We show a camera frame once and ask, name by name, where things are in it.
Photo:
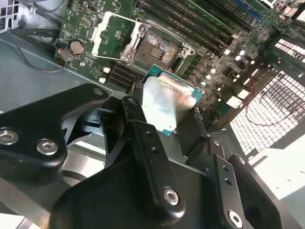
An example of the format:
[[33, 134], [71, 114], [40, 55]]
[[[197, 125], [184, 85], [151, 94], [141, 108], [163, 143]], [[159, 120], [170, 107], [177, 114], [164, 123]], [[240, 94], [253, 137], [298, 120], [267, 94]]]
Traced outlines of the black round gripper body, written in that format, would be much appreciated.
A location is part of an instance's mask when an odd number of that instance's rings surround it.
[[[174, 229], [221, 229], [212, 183], [203, 172], [171, 162], [186, 201]], [[126, 158], [68, 189], [51, 213], [53, 229], [160, 229], [147, 214], [135, 161]]]

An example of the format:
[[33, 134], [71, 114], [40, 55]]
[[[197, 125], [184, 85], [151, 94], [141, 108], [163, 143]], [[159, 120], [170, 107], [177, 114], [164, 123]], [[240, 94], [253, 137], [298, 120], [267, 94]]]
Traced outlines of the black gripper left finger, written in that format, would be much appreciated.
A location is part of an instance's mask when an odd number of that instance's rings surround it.
[[94, 84], [1, 114], [0, 174], [34, 184], [51, 181], [67, 158], [68, 144], [85, 134], [85, 116], [94, 111], [100, 113], [111, 150], [111, 164], [104, 169], [132, 158], [147, 214], [161, 226], [177, 223], [185, 214], [185, 200], [156, 128], [134, 98], [110, 97]]

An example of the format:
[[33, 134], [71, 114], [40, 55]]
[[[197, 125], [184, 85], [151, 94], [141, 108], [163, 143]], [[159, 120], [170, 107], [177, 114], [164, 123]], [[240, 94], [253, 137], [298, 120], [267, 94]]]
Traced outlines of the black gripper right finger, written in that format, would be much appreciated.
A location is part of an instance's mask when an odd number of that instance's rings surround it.
[[283, 229], [278, 200], [241, 156], [226, 156], [220, 141], [208, 135], [194, 109], [181, 120], [181, 147], [187, 165], [209, 180], [208, 207], [214, 229]]

